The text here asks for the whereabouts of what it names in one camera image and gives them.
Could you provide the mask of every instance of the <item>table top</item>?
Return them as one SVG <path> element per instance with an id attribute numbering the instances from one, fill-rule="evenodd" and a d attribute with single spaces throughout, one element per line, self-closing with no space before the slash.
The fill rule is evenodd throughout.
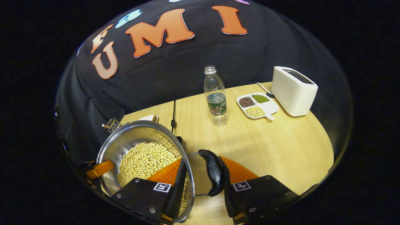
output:
<path id="1" fill-rule="evenodd" d="M 262 83 L 270 90 L 272 82 Z M 258 84 L 226 89 L 228 122 L 214 125 L 204 94 L 176 100 L 175 136 L 183 138 L 187 154 L 207 149 L 217 156 L 238 162 L 258 176 L 271 175 L 298 195 L 321 182 L 333 165 L 334 156 L 328 135 L 310 111 L 301 117 L 287 114 L 279 102 L 275 120 L 251 119 L 236 102 L 238 96 L 265 92 Z M 147 115 L 157 115 L 158 122 L 171 128 L 174 102 L 125 115 L 121 124 Z M 195 194 L 207 194 L 211 182 L 206 163 L 198 155 L 189 157 Z M 198 196 L 185 224 L 233 224 L 225 208 L 224 192 L 214 197 Z"/>

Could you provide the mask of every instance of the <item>letter m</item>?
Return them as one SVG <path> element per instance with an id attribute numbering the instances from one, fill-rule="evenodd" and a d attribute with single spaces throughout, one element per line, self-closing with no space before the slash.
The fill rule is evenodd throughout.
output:
<path id="1" fill-rule="evenodd" d="M 165 30 L 168 35 L 165 42 L 169 44 L 194 37 L 194 33 L 188 30 L 183 21 L 182 14 L 184 11 L 184 9 L 175 9 L 165 12 L 160 16 L 156 26 L 140 22 L 127 29 L 125 34 L 130 34 L 135 47 L 133 56 L 138 58 L 151 50 L 149 45 L 145 45 L 143 39 L 156 47 L 160 47 Z"/>

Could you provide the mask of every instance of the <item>white toaster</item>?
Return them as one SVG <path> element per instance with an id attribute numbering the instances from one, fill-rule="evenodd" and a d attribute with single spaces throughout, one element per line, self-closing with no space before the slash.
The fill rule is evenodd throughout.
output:
<path id="1" fill-rule="evenodd" d="M 271 92 L 291 116 L 307 115 L 317 94 L 318 86 L 294 69 L 274 67 Z"/>

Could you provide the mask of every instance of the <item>orange letter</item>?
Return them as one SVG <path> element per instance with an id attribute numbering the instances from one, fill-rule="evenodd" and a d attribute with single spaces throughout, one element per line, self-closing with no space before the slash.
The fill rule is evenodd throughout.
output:
<path id="1" fill-rule="evenodd" d="M 213 6 L 212 8 L 217 10 L 222 17 L 224 34 L 247 34 L 247 30 L 242 27 L 236 15 L 239 10 L 228 6 Z"/>
<path id="2" fill-rule="evenodd" d="M 93 49 L 92 49 L 92 54 L 94 53 L 94 51 L 97 49 L 97 47 L 99 47 L 99 45 L 103 42 L 103 37 L 105 37 L 107 35 L 107 30 L 112 27 L 112 25 L 109 25 L 106 29 L 104 29 L 104 31 L 102 31 L 101 33 L 99 33 L 99 35 L 97 35 L 94 39 L 93 39 Z"/>
<path id="3" fill-rule="evenodd" d="M 135 46 L 133 56 L 138 58 L 151 50 L 149 45 L 144 44 L 143 39 L 156 47 L 160 47 L 165 30 L 167 30 L 168 35 L 165 41 L 169 44 L 194 37 L 194 33 L 188 30 L 183 21 L 182 13 L 184 11 L 181 8 L 165 12 L 160 16 L 156 26 L 140 22 L 127 29 L 125 34 L 130 34 Z"/>
<path id="4" fill-rule="evenodd" d="M 108 70 L 104 68 L 103 63 L 100 60 L 101 53 L 99 53 L 92 62 L 92 64 L 97 70 L 97 73 L 103 79 L 108 79 L 112 77 L 118 68 L 117 58 L 115 57 L 114 50 L 112 49 L 113 44 L 114 42 L 112 41 L 108 43 L 103 49 L 103 52 L 107 54 L 108 60 L 110 61 L 110 67 L 108 68 Z"/>

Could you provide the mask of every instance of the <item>black pot handle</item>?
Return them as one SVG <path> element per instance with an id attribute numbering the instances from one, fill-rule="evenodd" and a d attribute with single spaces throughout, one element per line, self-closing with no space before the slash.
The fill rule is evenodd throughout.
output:
<path id="1" fill-rule="evenodd" d="M 206 161 L 207 175 L 212 184 L 208 196 L 215 196 L 224 189 L 225 176 L 221 162 L 212 151 L 202 149 L 198 151 L 198 154 Z"/>

